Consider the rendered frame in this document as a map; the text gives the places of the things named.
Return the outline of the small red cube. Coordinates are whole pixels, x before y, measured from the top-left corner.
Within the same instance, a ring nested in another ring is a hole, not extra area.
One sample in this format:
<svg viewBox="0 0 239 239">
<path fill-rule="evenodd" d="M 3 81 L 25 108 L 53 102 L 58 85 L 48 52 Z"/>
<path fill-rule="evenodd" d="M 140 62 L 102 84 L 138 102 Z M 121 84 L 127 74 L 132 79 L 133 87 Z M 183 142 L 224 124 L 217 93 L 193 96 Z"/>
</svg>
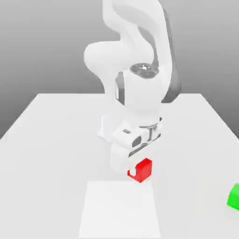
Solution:
<svg viewBox="0 0 239 239">
<path fill-rule="evenodd" d="M 127 171 L 127 175 L 139 183 L 145 181 L 152 174 L 152 160 L 145 158 L 134 167 L 134 174 L 131 170 Z"/>
</svg>

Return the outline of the small green cube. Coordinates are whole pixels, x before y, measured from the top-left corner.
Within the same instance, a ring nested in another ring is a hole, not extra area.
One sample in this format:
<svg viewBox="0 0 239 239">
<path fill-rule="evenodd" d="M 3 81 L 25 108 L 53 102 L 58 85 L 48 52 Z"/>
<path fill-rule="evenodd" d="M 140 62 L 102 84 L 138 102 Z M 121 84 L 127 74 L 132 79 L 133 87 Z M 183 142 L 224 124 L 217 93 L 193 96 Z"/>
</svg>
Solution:
<svg viewBox="0 0 239 239">
<path fill-rule="evenodd" d="M 239 183 L 234 184 L 231 189 L 227 205 L 239 211 Z"/>
</svg>

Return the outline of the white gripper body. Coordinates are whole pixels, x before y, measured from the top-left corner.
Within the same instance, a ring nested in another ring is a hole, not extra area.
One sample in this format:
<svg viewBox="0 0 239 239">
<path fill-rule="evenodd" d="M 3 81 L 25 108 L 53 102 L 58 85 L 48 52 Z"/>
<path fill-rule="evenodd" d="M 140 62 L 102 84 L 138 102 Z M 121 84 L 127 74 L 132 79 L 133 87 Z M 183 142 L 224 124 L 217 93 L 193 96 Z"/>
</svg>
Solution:
<svg viewBox="0 0 239 239">
<path fill-rule="evenodd" d="M 143 143 L 134 148 L 127 148 L 119 143 L 111 143 L 111 168 L 117 173 L 127 172 L 145 158 L 155 154 L 155 142 Z"/>
</svg>

